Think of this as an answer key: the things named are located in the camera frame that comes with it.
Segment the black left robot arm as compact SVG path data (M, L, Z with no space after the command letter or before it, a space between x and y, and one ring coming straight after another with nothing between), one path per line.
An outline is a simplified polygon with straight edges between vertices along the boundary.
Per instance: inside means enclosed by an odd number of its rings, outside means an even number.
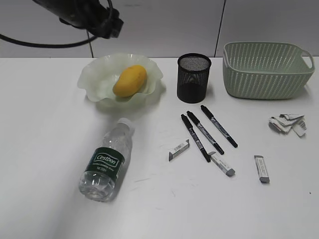
M104 7L98 0L34 0L34 2L59 20L74 28L85 29L92 35L104 39L117 38L124 22L120 13L108 1Z

